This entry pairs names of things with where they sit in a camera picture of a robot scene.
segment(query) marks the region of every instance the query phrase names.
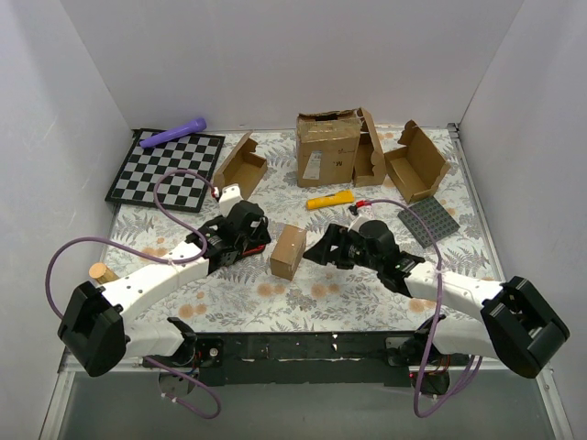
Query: floral tablecloth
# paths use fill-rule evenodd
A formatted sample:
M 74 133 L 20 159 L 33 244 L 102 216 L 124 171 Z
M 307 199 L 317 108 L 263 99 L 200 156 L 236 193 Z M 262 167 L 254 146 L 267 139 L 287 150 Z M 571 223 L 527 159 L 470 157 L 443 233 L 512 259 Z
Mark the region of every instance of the floral tablecloth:
M 378 127 L 383 150 L 399 147 L 400 129 Z M 446 129 L 427 129 L 439 151 L 450 162 L 449 174 L 440 184 L 437 199 L 460 224 L 460 230 L 439 242 L 450 270 L 477 278 L 495 275 L 482 238 L 479 218 L 473 209 L 463 171 L 457 161 Z M 242 134 L 226 136 L 218 163 L 238 143 Z M 293 131 L 256 132 L 257 153 L 267 158 L 269 169 L 250 200 L 259 204 L 270 218 L 273 241 L 260 255 L 245 258 L 212 276 L 192 282 L 150 307 L 138 319 L 158 322 L 179 316 L 196 332 L 258 331 L 366 331 L 413 330 L 432 314 L 434 303 L 409 299 L 387 291 L 367 269 L 338 270 L 302 260 L 293 281 L 271 275 L 269 257 L 285 224 L 307 230 L 307 244 L 313 245 L 329 223 L 348 225 L 352 216 L 341 205 L 307 211 L 308 198 L 348 189 L 351 185 L 298 188 L 295 173 Z M 402 202 L 400 193 L 387 177 L 381 186 L 352 189 L 357 200 L 387 197 Z M 375 215 L 386 222 L 403 250 L 436 260 L 432 248 L 422 249 L 397 218 L 398 208 L 373 206 Z M 208 197 L 199 214 L 179 214 L 198 227 L 218 215 L 216 202 Z M 185 239 L 186 231 L 156 209 L 123 205 L 112 231 L 115 241 L 162 256 Z M 105 254 L 105 263 L 118 275 L 137 270 L 148 261 L 115 248 Z M 465 319 L 461 313 L 447 314 Z

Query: wooden block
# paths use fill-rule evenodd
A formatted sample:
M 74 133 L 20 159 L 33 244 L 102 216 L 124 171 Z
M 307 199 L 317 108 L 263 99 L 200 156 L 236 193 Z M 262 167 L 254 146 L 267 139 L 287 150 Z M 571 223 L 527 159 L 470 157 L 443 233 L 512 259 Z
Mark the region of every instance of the wooden block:
M 93 264 L 89 273 L 90 277 L 98 281 L 100 284 L 106 284 L 107 282 L 116 281 L 120 278 L 104 263 Z
M 285 225 L 271 254 L 271 273 L 276 277 L 293 280 L 304 251 L 305 229 Z

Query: small cardboard box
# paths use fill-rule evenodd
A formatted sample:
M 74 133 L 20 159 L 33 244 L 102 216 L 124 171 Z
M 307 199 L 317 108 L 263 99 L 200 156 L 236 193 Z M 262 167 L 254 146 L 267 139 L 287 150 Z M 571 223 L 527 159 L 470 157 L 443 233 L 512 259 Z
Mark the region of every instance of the small cardboard box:
M 276 277 L 293 280 L 304 251 L 305 229 L 285 225 L 271 254 L 271 273 Z
M 433 195 L 449 171 L 449 163 L 416 122 L 405 124 L 398 141 L 405 145 L 385 153 L 387 174 L 409 203 Z
M 385 157 L 373 117 L 363 107 L 357 109 L 357 115 L 362 126 L 352 180 L 356 187 L 381 185 L 385 179 Z
M 360 140 L 356 110 L 300 114 L 297 117 L 297 184 L 349 183 Z
M 252 131 L 241 138 L 212 180 L 220 191 L 238 183 L 240 195 L 245 200 L 249 199 L 267 171 L 267 160 L 254 154 L 258 144 L 250 138 L 251 134 Z

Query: black end effector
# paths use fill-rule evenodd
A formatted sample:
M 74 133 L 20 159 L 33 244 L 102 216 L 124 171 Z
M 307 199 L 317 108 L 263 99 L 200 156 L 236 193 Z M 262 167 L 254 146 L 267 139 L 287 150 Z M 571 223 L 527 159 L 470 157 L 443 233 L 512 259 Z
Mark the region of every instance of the black end effector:
M 236 203 L 227 217 L 219 215 L 204 223 L 198 231 L 208 245 L 204 254 L 209 260 L 208 274 L 265 250 L 271 243 L 268 223 L 263 210 L 246 200 Z M 202 247 L 196 234 L 190 234 L 185 241 Z
M 324 236 L 304 253 L 314 263 L 331 263 L 338 269 L 355 265 L 377 271 L 377 278 L 392 292 L 410 296 L 405 277 L 424 259 L 400 251 L 392 232 L 381 220 L 370 220 L 359 232 L 331 224 Z
M 90 281 L 73 291 L 57 334 L 91 377 L 108 372 L 127 351 L 118 307 Z
M 513 277 L 502 285 L 483 303 L 481 316 L 500 360 L 533 379 L 569 339 L 569 328 L 530 281 Z
M 153 355 L 151 357 L 168 367 L 185 367 L 194 359 L 195 346 L 198 340 L 197 335 L 194 333 L 194 330 L 192 330 L 192 327 L 180 318 L 169 317 L 167 318 L 167 322 L 175 325 L 175 327 L 182 332 L 183 342 L 171 356 Z M 153 365 L 143 358 L 143 367 L 152 368 Z
M 442 314 L 438 320 L 442 321 L 447 316 Z M 392 359 L 394 365 L 409 366 L 419 365 L 424 357 L 424 348 L 426 341 L 430 335 L 430 328 L 432 327 L 432 316 L 424 321 L 422 325 L 414 332 L 412 337 L 407 339 L 397 348 L 388 349 L 388 355 Z M 428 354 L 427 364 L 437 364 L 443 358 L 438 350 L 432 345 L 430 353 Z

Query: wooden dowel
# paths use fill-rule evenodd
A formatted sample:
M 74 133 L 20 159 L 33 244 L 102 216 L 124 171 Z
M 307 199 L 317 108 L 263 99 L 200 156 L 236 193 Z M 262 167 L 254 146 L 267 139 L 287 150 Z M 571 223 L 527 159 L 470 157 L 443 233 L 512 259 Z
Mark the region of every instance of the wooden dowel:
M 98 281 L 100 284 L 106 284 L 107 282 L 116 281 L 120 278 L 104 263 L 93 264 L 89 273 L 90 277 Z

